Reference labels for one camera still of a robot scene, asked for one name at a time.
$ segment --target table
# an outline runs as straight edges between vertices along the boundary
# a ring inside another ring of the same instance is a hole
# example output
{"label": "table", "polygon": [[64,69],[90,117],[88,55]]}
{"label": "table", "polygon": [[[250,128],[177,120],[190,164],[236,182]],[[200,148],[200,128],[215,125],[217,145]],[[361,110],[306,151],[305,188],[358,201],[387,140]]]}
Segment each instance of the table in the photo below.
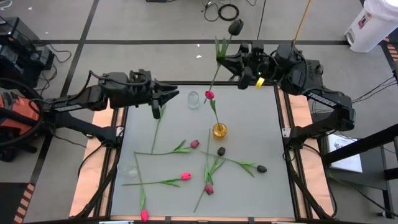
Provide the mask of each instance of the table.
{"label": "table", "polygon": [[[288,122],[288,111],[289,106],[286,107],[284,94],[279,90],[279,101],[280,101],[280,108],[281,113],[283,116],[284,126],[289,127]],[[292,118],[296,126],[306,126],[312,123],[310,110],[308,107],[307,99],[304,96],[291,96],[289,95],[290,107],[292,111]],[[106,109],[104,111],[96,112],[93,117],[93,124],[98,126],[109,126],[111,124],[112,118],[116,120],[116,125],[120,125],[123,119],[123,110],[118,110],[117,116],[114,114],[114,111],[111,109]],[[99,142],[96,139],[90,139],[87,144],[87,148],[85,151],[85,157],[91,153],[93,149],[99,146]],[[306,144],[313,146],[315,149],[318,149],[317,141],[314,139],[308,139]],[[116,151],[113,150],[110,153],[108,152],[109,156],[109,165],[108,170],[112,166],[114,161],[114,155]],[[303,173],[305,175],[305,181],[307,183],[307,188],[317,200],[317,202],[322,206],[322,208],[327,212],[327,214],[331,215],[333,213],[333,207],[331,204],[331,198],[327,186],[327,181],[325,177],[325,173],[323,171],[322,161],[317,154],[308,150],[302,149],[300,151]],[[76,185],[76,192],[73,199],[72,207],[70,210],[70,215],[76,215],[80,212],[87,202],[91,199],[92,195],[96,192],[98,188],[98,183],[101,178],[101,171],[103,169],[104,160],[106,158],[105,149],[101,150],[97,154],[95,154],[91,159],[89,159],[86,164],[83,166],[81,170],[81,174]],[[305,210],[305,203],[304,199],[296,187],[297,192],[297,202],[298,202],[298,209],[299,209],[299,216],[302,218],[307,217],[307,212]],[[109,186],[105,190],[102,196],[102,203],[101,206],[98,208],[98,215],[104,216],[109,214],[109,208],[107,209],[109,199]],[[122,217],[111,217],[112,220],[139,220],[139,216],[122,216]],[[232,217],[171,217],[172,221],[200,221],[200,220],[208,220],[208,221],[241,221],[247,222],[248,218],[232,218]],[[165,217],[150,217],[150,220],[165,220]],[[288,222],[293,221],[294,219],[291,218],[261,218],[256,217],[254,218],[255,222],[266,222],[266,221],[281,221],[281,222]]]}

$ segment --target pink tulip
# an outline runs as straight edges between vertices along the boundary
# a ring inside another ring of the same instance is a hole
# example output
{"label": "pink tulip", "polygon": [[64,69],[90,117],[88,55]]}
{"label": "pink tulip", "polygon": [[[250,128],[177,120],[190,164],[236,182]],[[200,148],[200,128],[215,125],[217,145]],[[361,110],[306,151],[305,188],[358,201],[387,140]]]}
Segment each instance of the pink tulip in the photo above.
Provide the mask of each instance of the pink tulip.
{"label": "pink tulip", "polygon": [[199,146],[199,141],[198,140],[194,140],[191,142],[191,148],[192,149],[196,149]]}
{"label": "pink tulip", "polygon": [[208,91],[205,92],[205,96],[206,96],[206,98],[211,100],[211,99],[214,98],[214,93],[212,91],[208,90]]}
{"label": "pink tulip", "polygon": [[191,174],[189,172],[185,172],[181,174],[181,179],[182,180],[189,180],[191,179]]}
{"label": "pink tulip", "polygon": [[208,195],[213,194],[213,193],[214,193],[213,186],[212,186],[211,184],[206,184],[206,186],[205,186],[205,192],[206,192]]}
{"label": "pink tulip", "polygon": [[148,221],[148,212],[145,209],[141,210],[141,220],[144,222]]}

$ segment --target small glass vase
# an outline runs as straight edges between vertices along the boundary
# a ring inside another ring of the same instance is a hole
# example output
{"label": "small glass vase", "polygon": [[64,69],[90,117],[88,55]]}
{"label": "small glass vase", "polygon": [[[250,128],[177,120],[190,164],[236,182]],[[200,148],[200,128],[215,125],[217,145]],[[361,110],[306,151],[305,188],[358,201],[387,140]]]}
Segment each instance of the small glass vase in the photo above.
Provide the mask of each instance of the small glass vase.
{"label": "small glass vase", "polygon": [[228,128],[225,126],[225,124],[216,123],[213,126],[213,135],[215,139],[222,140],[226,136],[227,132]]}

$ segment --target tulip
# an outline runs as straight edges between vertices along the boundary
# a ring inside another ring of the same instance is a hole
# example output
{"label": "tulip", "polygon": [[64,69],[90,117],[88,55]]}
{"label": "tulip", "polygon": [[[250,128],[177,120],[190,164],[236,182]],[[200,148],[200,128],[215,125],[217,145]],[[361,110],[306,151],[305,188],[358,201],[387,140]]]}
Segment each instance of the tulip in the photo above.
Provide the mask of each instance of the tulip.
{"label": "tulip", "polygon": [[223,156],[223,155],[225,154],[225,148],[224,148],[224,147],[220,147],[220,148],[217,150],[217,154],[218,154],[219,156]]}
{"label": "tulip", "polygon": [[231,35],[239,35],[243,28],[243,21],[241,19],[234,20],[228,27],[228,32]]}
{"label": "tulip", "polygon": [[148,212],[145,209],[141,210],[141,220],[144,222],[148,221]]}
{"label": "tulip", "polygon": [[191,142],[191,148],[192,149],[196,149],[199,146],[199,141],[198,140],[194,140]]}
{"label": "tulip", "polygon": [[262,165],[258,165],[257,166],[257,171],[264,173],[264,172],[267,172],[267,168],[262,166]]}
{"label": "tulip", "polygon": [[189,180],[191,179],[191,174],[189,172],[185,172],[181,174],[181,179],[182,180]]}
{"label": "tulip", "polygon": [[214,98],[214,93],[211,90],[208,90],[208,91],[205,92],[205,96],[209,100],[212,100]]}
{"label": "tulip", "polygon": [[205,186],[205,192],[206,192],[208,195],[212,195],[212,194],[214,193],[213,186],[212,186],[211,184],[206,184],[206,186]]}

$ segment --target white paper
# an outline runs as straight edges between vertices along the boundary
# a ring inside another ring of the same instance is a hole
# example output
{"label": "white paper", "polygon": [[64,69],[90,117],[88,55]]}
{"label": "white paper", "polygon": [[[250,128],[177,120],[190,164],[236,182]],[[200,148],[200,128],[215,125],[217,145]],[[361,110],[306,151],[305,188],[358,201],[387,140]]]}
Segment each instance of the white paper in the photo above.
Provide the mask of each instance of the white paper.
{"label": "white paper", "polygon": [[[327,140],[329,152],[333,152],[356,141],[356,139],[348,139],[344,136],[338,136],[335,134],[327,136]],[[355,156],[333,162],[330,167],[362,173],[361,157],[357,154]]]}

